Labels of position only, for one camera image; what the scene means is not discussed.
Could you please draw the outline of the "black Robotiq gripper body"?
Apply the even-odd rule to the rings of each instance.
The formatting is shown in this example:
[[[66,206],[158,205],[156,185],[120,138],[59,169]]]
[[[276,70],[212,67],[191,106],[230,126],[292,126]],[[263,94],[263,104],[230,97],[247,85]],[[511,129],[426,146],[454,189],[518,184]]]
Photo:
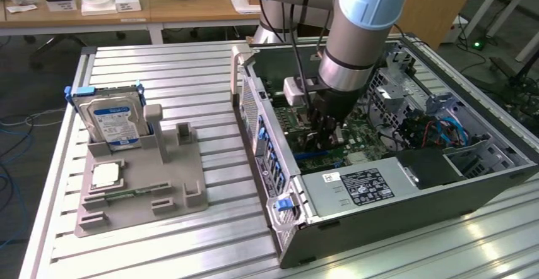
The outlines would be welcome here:
[[[359,91],[342,92],[328,88],[318,91],[312,100],[310,120],[312,124],[323,122],[344,123],[359,99]]]

